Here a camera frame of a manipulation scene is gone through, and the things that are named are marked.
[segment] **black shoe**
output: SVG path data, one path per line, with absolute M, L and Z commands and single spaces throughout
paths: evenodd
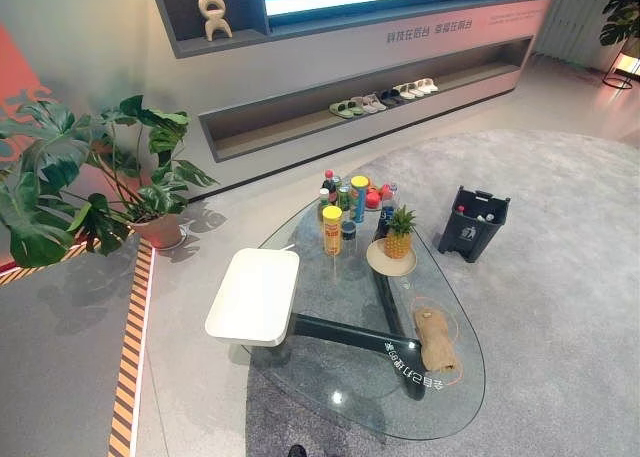
M 296 444 L 289 449 L 287 457 L 307 457 L 307 451 L 301 445 Z

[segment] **plate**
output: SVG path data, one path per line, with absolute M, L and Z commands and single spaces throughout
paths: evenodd
M 389 277 L 401 277 L 410 274 L 418 265 L 418 258 L 413 249 L 401 259 L 391 259 L 384 253 L 384 241 L 376 240 L 367 248 L 367 262 L 376 272 Z

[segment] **glass coffee table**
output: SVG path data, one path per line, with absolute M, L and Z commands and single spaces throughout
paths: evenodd
M 324 252 L 315 203 L 261 246 L 293 244 L 300 268 L 284 342 L 246 349 L 265 377 L 311 408 L 402 439 L 445 437 L 469 424 L 482 404 L 480 345 L 422 236 L 413 236 L 417 266 L 408 275 L 387 277 L 369 266 L 365 255 L 378 216 L 367 212 L 355 246 L 335 257 Z M 446 316 L 458 369 L 423 367 L 412 319 L 421 307 Z

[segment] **potted plant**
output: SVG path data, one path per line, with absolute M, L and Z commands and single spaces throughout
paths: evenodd
M 391 259 L 401 259 L 411 249 L 411 231 L 415 227 L 413 210 L 403 205 L 393 213 L 389 222 L 389 233 L 384 241 L 384 253 Z
M 622 52 L 640 58 L 640 0 L 610 0 L 602 13 L 610 15 L 602 27 L 600 43 L 606 46 L 626 41 Z
M 122 245 L 131 228 L 156 247 L 174 245 L 182 237 L 175 215 L 187 205 L 180 192 L 187 190 L 187 183 L 216 183 L 189 161 L 176 158 L 189 124 L 187 114 L 144 109 L 141 95 L 95 118 L 76 118 L 66 106 L 43 101 L 21 106 L 19 114 L 33 120 L 0 121 L 0 139 L 27 135 L 34 141 L 17 162 L 0 171 L 0 222 L 11 234 L 11 254 L 22 267 L 58 262 L 78 240 L 86 240 L 88 251 L 107 255 Z M 129 146 L 117 143 L 116 129 L 134 125 L 135 141 Z M 144 137 L 148 152 L 156 157 L 146 176 L 141 166 Z M 83 165 L 101 171 L 115 199 L 69 190 Z

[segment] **trash bin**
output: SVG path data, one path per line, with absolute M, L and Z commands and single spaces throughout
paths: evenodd
M 507 219 L 510 200 L 496 199 L 481 190 L 469 192 L 460 186 L 438 251 L 456 251 L 467 262 L 475 262 Z

